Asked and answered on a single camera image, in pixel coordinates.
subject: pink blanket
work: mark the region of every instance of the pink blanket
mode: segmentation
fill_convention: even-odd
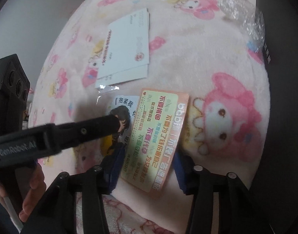
[[[248,37],[225,17],[217,1],[86,0],[70,18],[45,61],[30,126],[105,115],[118,95],[133,98],[143,87],[189,93],[180,141],[185,152],[211,172],[237,173],[250,187],[262,155],[270,113],[268,78],[261,54],[250,49]],[[120,90],[103,94],[96,105],[98,90],[94,83],[108,24],[145,7],[150,13],[149,76],[119,84]],[[74,174],[99,164],[104,155],[100,144],[99,140],[92,141],[41,159],[47,185],[62,171]],[[167,233],[162,228],[185,232],[192,197],[179,189],[173,170],[158,199],[121,179],[112,196],[128,210],[115,213],[118,224],[111,233],[149,233],[147,223],[154,226],[149,228],[154,233]],[[116,207],[112,202],[107,205]]]

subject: anime boy illustration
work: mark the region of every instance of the anime boy illustration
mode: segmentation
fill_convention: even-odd
[[[123,135],[124,131],[128,130],[131,124],[129,109],[124,105],[112,109],[109,114],[114,115],[120,120],[120,128],[116,134],[103,138],[103,142],[101,143],[101,152],[103,156],[112,154],[115,145],[119,141],[119,137]]]

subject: card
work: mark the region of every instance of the card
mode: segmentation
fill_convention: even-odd
[[[125,71],[121,71],[121,72],[97,79],[95,83],[95,87],[100,88],[100,85],[114,85],[117,83],[123,83],[131,80],[147,78],[147,77],[148,77],[148,64],[145,64],[136,68],[131,68]]]
[[[158,197],[170,169],[189,95],[142,89],[121,177]]]
[[[149,18],[146,8],[108,27],[97,79],[149,64]]]
[[[124,127],[117,134],[101,139],[100,149],[103,156],[111,155],[117,143],[123,143],[127,148],[138,105],[139,96],[117,95],[107,107],[106,115],[117,115]]]

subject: red stamp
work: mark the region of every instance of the red stamp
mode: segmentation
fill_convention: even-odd
[[[144,59],[144,57],[145,57],[144,53],[138,53],[135,56],[135,60],[136,61],[142,61]]]

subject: camera lens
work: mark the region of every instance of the camera lens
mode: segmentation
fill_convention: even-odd
[[[20,95],[22,93],[22,89],[23,89],[23,84],[22,84],[21,79],[19,79],[17,82],[17,86],[16,86],[16,94],[18,97],[20,97]]]
[[[9,86],[13,85],[15,79],[16,79],[16,73],[15,73],[14,70],[12,70],[9,74],[9,77],[8,77]]]
[[[27,98],[28,98],[28,91],[24,90],[23,91],[23,100],[26,101]]]

